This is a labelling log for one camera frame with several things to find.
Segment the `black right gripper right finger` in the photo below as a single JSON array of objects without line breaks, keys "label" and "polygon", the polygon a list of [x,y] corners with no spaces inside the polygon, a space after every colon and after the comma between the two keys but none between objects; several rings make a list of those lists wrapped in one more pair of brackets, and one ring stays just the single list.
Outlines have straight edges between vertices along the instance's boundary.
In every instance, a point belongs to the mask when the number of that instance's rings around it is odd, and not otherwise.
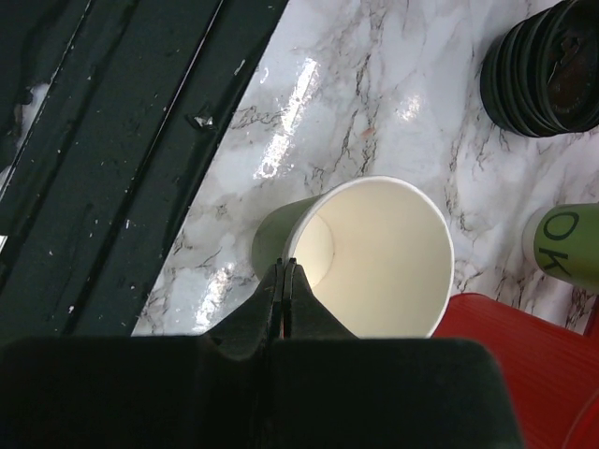
[{"label": "black right gripper right finger", "polygon": [[288,340],[355,340],[314,295],[302,265],[291,258],[284,275],[284,338]]}]

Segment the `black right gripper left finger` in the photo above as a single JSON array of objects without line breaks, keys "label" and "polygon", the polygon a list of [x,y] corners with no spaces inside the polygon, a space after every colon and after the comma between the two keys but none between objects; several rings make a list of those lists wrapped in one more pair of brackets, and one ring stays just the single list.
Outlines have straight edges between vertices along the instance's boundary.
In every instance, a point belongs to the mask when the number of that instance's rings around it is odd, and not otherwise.
[{"label": "black right gripper left finger", "polygon": [[284,263],[279,258],[254,293],[208,332],[221,355],[246,360],[263,351],[279,331],[283,285]]}]

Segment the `green paper coffee cup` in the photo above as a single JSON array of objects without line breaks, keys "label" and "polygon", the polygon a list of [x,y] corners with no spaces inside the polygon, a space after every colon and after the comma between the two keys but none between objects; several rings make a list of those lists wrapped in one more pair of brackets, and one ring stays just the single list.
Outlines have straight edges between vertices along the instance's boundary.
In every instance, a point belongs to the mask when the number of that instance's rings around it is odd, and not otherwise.
[{"label": "green paper coffee cup", "polygon": [[454,246],[414,185],[362,177],[282,206],[258,227],[257,276],[276,259],[302,266],[316,299],[360,338],[427,338],[446,312]]}]

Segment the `red straw holder cup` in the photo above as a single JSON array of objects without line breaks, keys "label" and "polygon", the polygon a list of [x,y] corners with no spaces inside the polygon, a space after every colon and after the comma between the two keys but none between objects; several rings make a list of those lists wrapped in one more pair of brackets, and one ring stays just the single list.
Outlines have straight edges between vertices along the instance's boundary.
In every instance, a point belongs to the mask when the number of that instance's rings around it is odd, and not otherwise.
[{"label": "red straw holder cup", "polygon": [[597,447],[597,340],[480,294],[453,296],[434,334],[492,353],[527,447]]}]

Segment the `stack of green paper cups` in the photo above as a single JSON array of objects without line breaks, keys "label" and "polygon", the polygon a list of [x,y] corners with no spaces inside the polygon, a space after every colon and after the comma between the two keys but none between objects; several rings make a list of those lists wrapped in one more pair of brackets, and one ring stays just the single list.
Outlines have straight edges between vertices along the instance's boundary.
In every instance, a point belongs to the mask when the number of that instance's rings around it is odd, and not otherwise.
[{"label": "stack of green paper cups", "polygon": [[549,277],[598,292],[598,205],[536,210],[522,233],[527,261]]}]

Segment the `stack of black cup lids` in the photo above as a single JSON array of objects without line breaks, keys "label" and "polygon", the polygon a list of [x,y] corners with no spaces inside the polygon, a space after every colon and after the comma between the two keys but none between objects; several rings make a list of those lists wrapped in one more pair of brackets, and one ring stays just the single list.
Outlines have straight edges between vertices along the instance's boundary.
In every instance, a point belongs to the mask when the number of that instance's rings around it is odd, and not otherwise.
[{"label": "stack of black cup lids", "polygon": [[548,138],[598,125],[598,3],[561,1],[498,37],[480,94],[503,130]]}]

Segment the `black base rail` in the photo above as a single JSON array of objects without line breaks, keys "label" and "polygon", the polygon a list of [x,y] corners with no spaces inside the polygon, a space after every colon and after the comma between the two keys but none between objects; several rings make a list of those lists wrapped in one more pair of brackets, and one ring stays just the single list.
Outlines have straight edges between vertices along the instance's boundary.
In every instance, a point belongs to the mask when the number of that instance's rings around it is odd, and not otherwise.
[{"label": "black base rail", "polygon": [[2,3],[2,341],[133,330],[284,10]]}]

